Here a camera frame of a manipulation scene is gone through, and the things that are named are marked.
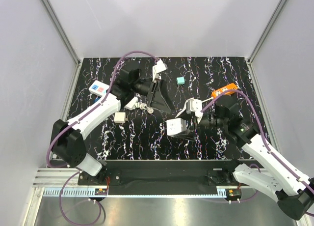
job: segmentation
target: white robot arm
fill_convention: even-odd
[[[101,90],[104,96],[96,103],[67,122],[62,120],[55,122],[50,150],[69,166],[87,172],[100,182],[103,181],[106,168],[87,153],[84,140],[110,115],[120,111],[124,106],[128,107],[135,92],[146,96],[148,107],[171,112],[173,104],[166,93],[167,85],[159,76],[159,73],[166,69],[167,66],[159,60],[153,66],[153,79],[141,79],[139,63],[133,60],[127,61],[120,69],[120,74],[108,94],[106,89],[109,86],[104,84],[105,88]]]
[[[314,203],[314,179],[287,161],[269,142],[268,149],[258,129],[238,115],[237,96],[223,95],[215,103],[215,113],[204,114],[202,101],[188,99],[175,119],[167,120],[167,135],[193,141],[204,129],[220,128],[229,142],[254,157],[271,176],[234,160],[228,172],[238,183],[251,186],[277,202],[289,217],[299,220]]]

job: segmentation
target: black marble surface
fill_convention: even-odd
[[[127,58],[137,60],[142,69],[141,77],[152,76],[154,60],[146,57]],[[162,73],[167,81],[168,92],[176,111],[173,114],[153,114],[136,109],[122,110],[129,122],[115,124],[113,116],[101,123],[87,137],[88,153],[98,160],[201,160],[201,159],[248,159],[250,156],[230,144],[221,130],[203,132],[197,142],[167,136],[165,122],[175,117],[188,98],[205,100],[211,92],[227,84],[235,83],[253,102],[268,137],[259,103],[245,59],[243,57],[165,57],[162,60],[168,70]],[[118,58],[85,58],[78,77],[68,118],[84,111],[95,101],[88,88],[94,80],[110,83],[113,67]],[[176,78],[184,77],[185,84],[177,85]],[[137,95],[139,100],[145,98]],[[254,121],[247,102],[239,96],[240,113]]]

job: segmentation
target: white wall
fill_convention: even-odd
[[[314,177],[313,27],[313,0],[289,0],[253,61],[279,149],[310,177]]]
[[[279,0],[50,0],[79,57],[249,56]]]
[[[17,226],[75,65],[39,0],[0,0],[0,225]]]

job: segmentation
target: purple cable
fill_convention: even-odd
[[[141,53],[141,54],[145,54],[145,55],[148,55],[150,57],[152,57],[155,61],[158,60],[157,57],[155,57],[154,55],[150,54],[150,53],[147,53],[147,52],[144,52],[144,51],[131,51],[129,53],[126,53],[124,54],[119,60],[118,62],[116,63],[116,65],[114,66],[114,70],[113,70],[113,73],[112,73],[112,76],[111,76],[111,81],[110,81],[110,85],[109,85],[109,88],[107,89],[107,92],[106,92],[106,95],[105,97],[101,100],[101,104],[103,104],[105,102],[105,100],[107,99],[110,91],[111,91],[111,88],[113,86],[113,82],[114,82],[114,76],[115,74],[117,73],[117,69],[120,65],[120,63],[125,59],[125,57],[131,55],[131,54],[134,54],[134,53]],[[89,114],[91,114],[95,109],[97,109],[100,105],[100,103],[98,103],[96,106],[94,106],[91,110],[89,110],[88,112],[86,112],[82,117],[80,117],[78,120],[79,122],[81,120],[83,120],[85,117],[87,117]],[[66,164],[63,164],[63,165],[59,165],[59,166],[53,166],[51,163],[50,163],[50,152],[53,148],[53,146],[55,145],[55,143],[58,141],[58,139],[63,135],[65,134],[71,127],[73,127],[74,125],[76,125],[78,122],[75,121],[74,123],[72,124],[69,124],[68,127],[66,127],[64,130],[62,130],[54,139],[53,141],[50,143],[50,146],[48,148],[48,151],[47,151],[47,154],[46,154],[46,162],[47,162],[47,165],[50,167],[50,168],[61,168],[61,167],[64,167],[66,166]]]
[[[250,168],[252,168],[252,167],[256,167],[257,169],[258,169],[258,171],[259,172],[261,172],[261,169],[260,169],[260,167],[258,166],[258,165],[256,165],[256,164],[250,164],[250,166],[249,166]]]
[[[70,209],[67,209],[66,211],[63,211],[64,214],[69,213],[70,211],[72,211],[73,209],[75,209],[78,205],[81,205],[82,203],[87,202],[87,201],[89,201],[89,200],[88,200],[88,199],[85,199],[85,200],[82,200],[82,201],[76,203],[76,204],[73,205]],[[53,218],[53,219],[58,219],[58,218],[60,218],[60,217],[63,217],[62,214],[61,214],[61,215],[58,215],[58,216],[53,215],[53,214],[52,214],[51,206],[50,206],[49,204],[48,204],[48,211],[47,211],[47,212],[48,212],[49,216],[50,216],[51,218]]]
[[[76,172],[76,173],[73,174],[67,181],[65,181],[65,183],[63,184],[63,186],[62,186],[62,188],[61,188],[61,191],[60,191],[60,194],[59,194],[59,208],[60,208],[60,211],[61,211],[62,216],[64,217],[64,219],[65,219],[67,222],[69,222],[69,223],[71,223],[71,224],[73,224],[73,225],[76,225],[76,226],[92,226],[92,225],[94,225],[94,224],[99,220],[100,215],[101,215],[101,213],[102,213],[102,209],[103,209],[102,205],[101,205],[98,201],[95,201],[95,202],[96,202],[96,203],[98,204],[98,206],[99,206],[99,214],[98,214],[98,216],[97,216],[97,218],[96,218],[96,220],[95,220],[94,222],[92,222],[92,223],[90,223],[90,224],[86,224],[86,225],[74,223],[73,221],[71,221],[71,220],[65,215],[65,213],[64,213],[64,211],[63,211],[63,209],[62,209],[61,196],[62,196],[63,190],[64,190],[65,186],[68,184],[68,182],[69,182],[74,176],[76,176],[76,175],[78,175],[78,174],[79,174],[79,172]]]
[[[312,216],[312,217],[314,217],[314,214],[312,214],[312,213],[309,213],[309,212],[305,212],[305,214],[306,214],[306,215],[309,215],[309,216]]]
[[[266,147],[267,151],[270,151],[270,147],[268,146],[267,144],[267,140],[265,138],[265,135],[264,135],[264,131],[262,129],[262,125],[261,125],[261,122],[257,116],[257,113],[253,107],[253,104],[252,102],[250,101],[250,99],[241,91],[239,90],[235,90],[235,89],[230,89],[230,90],[226,90],[222,93],[220,93],[217,97],[215,97],[211,102],[209,102],[202,110],[201,112],[204,112],[206,109],[208,109],[212,104],[214,104],[217,99],[219,99],[221,96],[223,96],[224,94],[226,94],[227,92],[236,92],[238,94],[240,94],[242,97],[245,98],[245,100],[249,103],[250,107],[251,107],[251,110],[255,116],[255,119],[256,119],[256,122],[257,122],[257,125],[259,127],[259,130],[260,130],[260,133],[261,133],[261,137],[262,137],[262,141],[264,143],[264,146]],[[300,176],[297,175],[295,172],[292,171],[292,169],[289,168],[289,166],[287,166],[274,152],[270,152],[270,154],[283,166],[285,167],[296,179],[300,179]],[[301,181],[301,183],[311,191],[311,193],[314,195],[314,189],[311,188],[305,181]]]

